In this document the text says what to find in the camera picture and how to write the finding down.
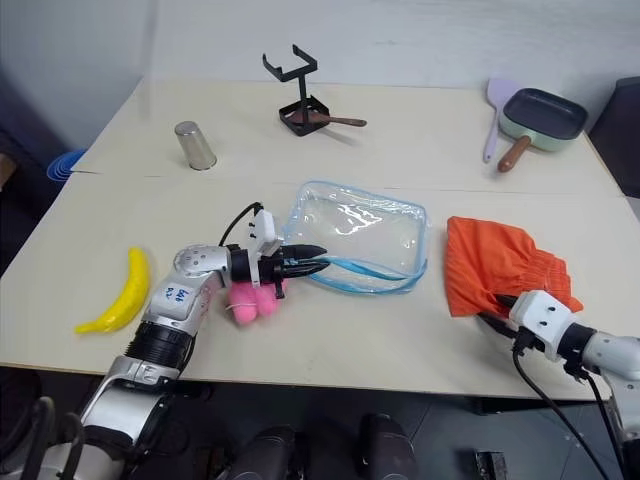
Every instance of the black rack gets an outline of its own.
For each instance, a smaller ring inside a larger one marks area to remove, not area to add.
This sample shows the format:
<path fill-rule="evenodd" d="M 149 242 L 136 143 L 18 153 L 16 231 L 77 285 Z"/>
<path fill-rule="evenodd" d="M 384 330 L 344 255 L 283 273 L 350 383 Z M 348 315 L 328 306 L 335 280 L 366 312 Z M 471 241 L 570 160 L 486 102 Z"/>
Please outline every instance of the black rack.
<path fill-rule="evenodd" d="M 299 137 L 303 137 L 329 124 L 329 122 L 310 123 L 309 112 L 318 112 L 324 115 L 329 115 L 329 109 L 313 95 L 307 98 L 307 86 L 304 77 L 318 69 L 318 62 L 311 55 L 298 48 L 297 45 L 293 45 L 293 54 L 302 58 L 307 62 L 307 65 L 291 70 L 290 72 L 283 73 L 282 67 L 274 67 L 267 61 L 266 54 L 262 54 L 262 63 L 264 64 L 264 68 L 271 72 L 271 74 L 281 82 L 288 82 L 294 78 L 298 79 L 298 85 L 300 86 L 300 100 L 292 103 L 291 105 L 287 105 L 286 107 L 282 107 L 278 110 L 278 113 L 280 114 L 280 120 L 282 120 L 282 123 L 289 127 L 293 133 Z M 292 117 L 298 111 L 302 113 L 302 122 L 293 122 Z"/>

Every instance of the metal cup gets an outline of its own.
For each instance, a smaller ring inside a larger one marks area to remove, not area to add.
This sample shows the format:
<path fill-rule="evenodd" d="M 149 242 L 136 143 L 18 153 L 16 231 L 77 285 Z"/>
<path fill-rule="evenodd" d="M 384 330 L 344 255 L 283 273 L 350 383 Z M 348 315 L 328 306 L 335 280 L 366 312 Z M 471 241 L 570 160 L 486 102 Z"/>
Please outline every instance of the metal cup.
<path fill-rule="evenodd" d="M 216 164 L 218 159 L 211 151 L 196 122 L 191 120 L 180 122 L 175 126 L 174 131 L 191 168 L 207 170 Z"/>

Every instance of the yellow banana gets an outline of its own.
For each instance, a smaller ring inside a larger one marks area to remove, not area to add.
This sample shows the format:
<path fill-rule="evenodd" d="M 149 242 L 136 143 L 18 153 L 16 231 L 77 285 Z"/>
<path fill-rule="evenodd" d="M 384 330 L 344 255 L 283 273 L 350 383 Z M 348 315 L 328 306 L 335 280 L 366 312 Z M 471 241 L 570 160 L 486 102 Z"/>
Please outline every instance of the yellow banana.
<path fill-rule="evenodd" d="M 149 293 L 151 272 L 144 250 L 129 249 L 129 278 L 120 296 L 96 320 L 75 328 L 76 333 L 113 332 L 127 325 L 140 311 Z"/>

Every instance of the clear plastic pouch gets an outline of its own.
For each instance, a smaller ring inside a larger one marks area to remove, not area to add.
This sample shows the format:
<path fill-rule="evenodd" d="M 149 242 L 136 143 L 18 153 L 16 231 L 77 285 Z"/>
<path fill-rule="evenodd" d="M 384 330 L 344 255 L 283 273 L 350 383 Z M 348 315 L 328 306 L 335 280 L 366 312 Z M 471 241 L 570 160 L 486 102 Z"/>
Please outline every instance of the clear plastic pouch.
<path fill-rule="evenodd" d="M 329 182 L 305 183 L 285 242 L 327 249 L 331 265 L 311 276 L 352 293 L 410 291 L 427 268 L 429 219 L 421 205 Z"/>

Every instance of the frying pan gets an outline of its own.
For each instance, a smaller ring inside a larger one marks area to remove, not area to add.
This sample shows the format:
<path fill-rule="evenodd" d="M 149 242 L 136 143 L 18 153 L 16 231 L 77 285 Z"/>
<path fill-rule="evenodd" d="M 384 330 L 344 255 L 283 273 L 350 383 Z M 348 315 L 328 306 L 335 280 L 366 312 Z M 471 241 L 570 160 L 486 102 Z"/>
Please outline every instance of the frying pan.
<path fill-rule="evenodd" d="M 500 129 L 517 140 L 498 170 L 511 170 L 529 145 L 549 152 L 564 148 L 586 122 L 587 111 L 577 103 L 535 88 L 518 90 L 500 113 Z"/>

